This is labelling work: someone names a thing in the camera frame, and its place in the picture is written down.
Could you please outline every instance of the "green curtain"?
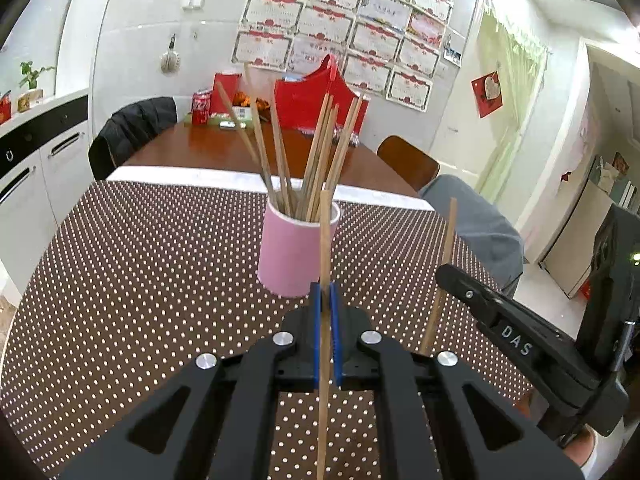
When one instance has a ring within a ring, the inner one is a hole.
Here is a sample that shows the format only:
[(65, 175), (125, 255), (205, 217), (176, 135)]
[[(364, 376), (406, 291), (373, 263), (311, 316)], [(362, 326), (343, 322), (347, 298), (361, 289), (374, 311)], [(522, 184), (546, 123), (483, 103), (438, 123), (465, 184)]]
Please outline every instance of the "green curtain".
[(504, 110), (483, 120), (492, 121), (497, 145), (484, 167), (476, 191), (495, 203), (520, 149), (523, 122), (536, 89), (540, 71), (546, 67), (548, 49), (532, 34), (500, 16), (491, 3), (484, 6), (478, 35), (478, 51), (486, 72), (498, 71)]

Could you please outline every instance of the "coca-cola can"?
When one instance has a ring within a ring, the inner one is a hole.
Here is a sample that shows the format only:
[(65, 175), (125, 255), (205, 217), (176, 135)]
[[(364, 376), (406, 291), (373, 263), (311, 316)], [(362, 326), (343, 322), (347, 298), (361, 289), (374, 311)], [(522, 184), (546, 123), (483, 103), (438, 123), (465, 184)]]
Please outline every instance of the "coca-cola can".
[(211, 90), (200, 90), (193, 95), (191, 101), (191, 124), (207, 124), (209, 121), (209, 105)]

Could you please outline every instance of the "chopstick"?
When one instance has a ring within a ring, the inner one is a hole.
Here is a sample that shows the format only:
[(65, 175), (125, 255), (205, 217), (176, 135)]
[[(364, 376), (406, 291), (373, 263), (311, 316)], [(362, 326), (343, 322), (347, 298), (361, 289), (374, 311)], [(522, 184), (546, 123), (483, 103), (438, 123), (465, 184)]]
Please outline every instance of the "chopstick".
[(284, 169), (287, 154), (284, 152), (284, 147), (282, 145), (282, 132), (280, 131), (280, 125), (278, 123), (278, 113), (276, 111), (275, 101), (271, 105), (271, 126), (273, 128), (273, 142), (276, 148), (276, 164), (278, 165), (278, 175), (280, 176), (280, 195), (282, 196), (282, 200), (284, 202), (284, 213), (287, 216), (292, 217), (293, 209), (291, 207), (291, 201), (289, 199), (289, 191), (287, 190), (287, 175)]
[(329, 287), (331, 283), (331, 196), (320, 194), (320, 371), (318, 381), (318, 467), (316, 480), (324, 478), (326, 463), (326, 432), (328, 428), (329, 377), (331, 376), (331, 313)]
[(331, 110), (334, 106), (334, 96), (329, 95), (327, 99), (326, 108), (324, 110), (324, 115), (322, 118), (318, 117), (318, 124), (316, 124), (316, 131), (318, 132), (318, 136), (314, 135), (314, 140), (311, 143), (311, 149), (309, 150), (309, 159), (310, 163), (307, 164), (305, 168), (305, 179), (303, 180), (302, 187), (304, 189), (304, 193), (302, 194), (303, 203), (300, 206), (300, 220), (306, 219), (306, 211), (309, 206), (309, 200), (311, 199), (312, 188), (314, 184), (314, 180), (316, 179), (316, 171), (318, 170), (318, 158), (320, 151), (322, 150), (322, 140), (324, 139), (324, 130), (327, 127), (329, 122), (329, 117), (331, 116)]
[(338, 185), (338, 180), (340, 180), (340, 173), (342, 172), (342, 166), (344, 165), (344, 158), (346, 157), (347, 150), (349, 149), (351, 134), (353, 133), (353, 129), (358, 120), (363, 99), (364, 93), (361, 92), (357, 101), (355, 98), (351, 101), (349, 113), (347, 114), (344, 127), (340, 133), (340, 141), (338, 142), (338, 147), (335, 149), (334, 160), (332, 161), (329, 175), (326, 178), (325, 189), (331, 193), (332, 200), (334, 199), (335, 188)]
[(260, 167), (262, 168), (262, 174), (264, 175), (264, 185), (267, 187), (267, 194), (269, 200), (274, 208), (278, 209), (278, 196), (273, 189), (273, 183), (271, 182), (271, 170), (269, 169), (269, 159), (267, 158), (267, 149), (264, 143), (264, 136), (262, 134), (262, 125), (260, 124), (260, 115), (258, 113), (258, 107), (255, 104), (256, 94), (254, 85), (251, 82), (251, 76), (249, 76), (249, 65), (244, 64), (244, 76), (246, 77), (246, 84), (249, 92), (249, 101), (251, 107), (251, 117), (254, 122), (255, 141), (258, 145), (258, 157), (260, 158)]
[(246, 131), (244, 131), (240, 127), (240, 121), (238, 120), (238, 117), (236, 116), (236, 113), (234, 112), (233, 105), (231, 104), (231, 100), (229, 99), (229, 96), (226, 94), (225, 88), (222, 86), (222, 83), (220, 81), (218, 81), (216, 83), (216, 88), (218, 89), (218, 93), (220, 94), (220, 98), (222, 99), (222, 104), (225, 105), (226, 112), (231, 116), (231, 119), (234, 122), (234, 126), (236, 128), (236, 132), (238, 133), (238, 135), (242, 139), (242, 142), (244, 142), (244, 145), (246, 146), (247, 150), (249, 151), (249, 156), (251, 156), (251, 160), (254, 161), (256, 166), (258, 166), (260, 168), (260, 176), (262, 177), (262, 180), (264, 181), (264, 185), (267, 186), (267, 179), (271, 180), (270, 176), (268, 174), (264, 174), (262, 172), (262, 165), (260, 164), (260, 160), (258, 159), (258, 155), (255, 153), (254, 146), (253, 146), (253, 144), (251, 142), (251, 139), (249, 139), (249, 136), (246, 134)]
[(298, 201), (298, 207), (296, 208), (296, 218), (302, 220), (302, 216), (306, 213), (304, 208), (306, 207), (306, 193), (309, 187), (309, 181), (311, 180), (311, 174), (314, 170), (314, 163), (316, 161), (316, 152), (318, 151), (319, 139), (322, 134), (322, 127), (324, 126), (324, 116), (327, 111), (327, 103), (329, 102), (329, 93), (324, 94), (322, 99), (322, 106), (320, 107), (320, 114), (318, 115), (318, 122), (316, 123), (316, 131), (314, 132), (314, 138), (311, 141), (311, 149), (309, 155), (306, 158), (305, 174), (302, 177), (302, 187), (300, 188), (300, 200)]
[(271, 117), (271, 127), (273, 129), (273, 138), (275, 139), (277, 136), (280, 139), (280, 152), (282, 154), (284, 178), (287, 183), (287, 194), (289, 195), (289, 201), (291, 204), (291, 213), (293, 218), (293, 213), (295, 213), (296, 211), (296, 205), (298, 201), (296, 200), (296, 192), (293, 190), (293, 186), (291, 185), (291, 174), (289, 173), (289, 159), (287, 158), (287, 150), (284, 147), (284, 140), (282, 139), (282, 130), (280, 129), (278, 109), (276, 108), (275, 91), (273, 93), (273, 107), (271, 107), (271, 109), (274, 111), (274, 114)]
[(312, 184), (311, 196), (309, 198), (309, 204), (306, 210), (305, 221), (311, 222), (316, 218), (318, 212), (318, 205), (320, 201), (320, 192), (322, 191), (322, 184), (324, 184), (324, 178), (326, 176), (326, 167), (329, 161), (329, 154), (331, 152), (331, 143), (334, 140), (334, 128), (335, 121), (338, 118), (338, 110), (340, 105), (335, 105), (331, 110), (329, 120), (324, 128), (324, 134), (322, 135), (322, 149), (320, 150), (320, 157), (318, 160), (318, 168), (316, 169), (316, 177)]
[[(444, 238), (444, 248), (442, 251), (442, 265), (451, 263), (453, 256), (453, 242), (456, 234), (456, 215), (458, 214), (458, 201), (451, 197), (449, 203), (449, 224), (447, 225), (447, 234)], [(436, 291), (436, 297), (433, 300), (433, 308), (431, 309), (431, 315), (427, 321), (427, 328), (424, 331), (424, 338), (420, 344), (420, 353), (427, 355), (433, 350), (433, 343), (435, 340), (436, 329), (440, 324), (440, 316), (444, 307), (444, 301), (447, 293), (438, 287)]]

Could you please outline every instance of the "person's foot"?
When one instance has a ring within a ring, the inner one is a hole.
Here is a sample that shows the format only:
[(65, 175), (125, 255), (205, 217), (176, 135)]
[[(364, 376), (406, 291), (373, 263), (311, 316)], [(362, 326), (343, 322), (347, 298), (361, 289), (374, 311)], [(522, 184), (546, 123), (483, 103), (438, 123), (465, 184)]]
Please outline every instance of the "person's foot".
[[(514, 407), (527, 418), (531, 418), (529, 405), (533, 390), (529, 390), (514, 404)], [(596, 439), (592, 431), (586, 427), (563, 449), (567, 455), (578, 467), (582, 467), (593, 453), (596, 446)]]
[(564, 454), (582, 467), (596, 447), (596, 438), (592, 431), (582, 428), (582, 431), (564, 448)]

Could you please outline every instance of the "pink cup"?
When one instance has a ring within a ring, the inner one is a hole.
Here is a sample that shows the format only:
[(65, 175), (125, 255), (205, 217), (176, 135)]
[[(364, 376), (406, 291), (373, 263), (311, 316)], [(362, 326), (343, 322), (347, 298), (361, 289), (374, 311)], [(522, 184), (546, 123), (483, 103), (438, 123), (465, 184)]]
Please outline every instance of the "pink cup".
[[(331, 204), (331, 238), (340, 208)], [(258, 279), (273, 294), (297, 298), (320, 278), (320, 224), (289, 218), (267, 201), (262, 226)]]

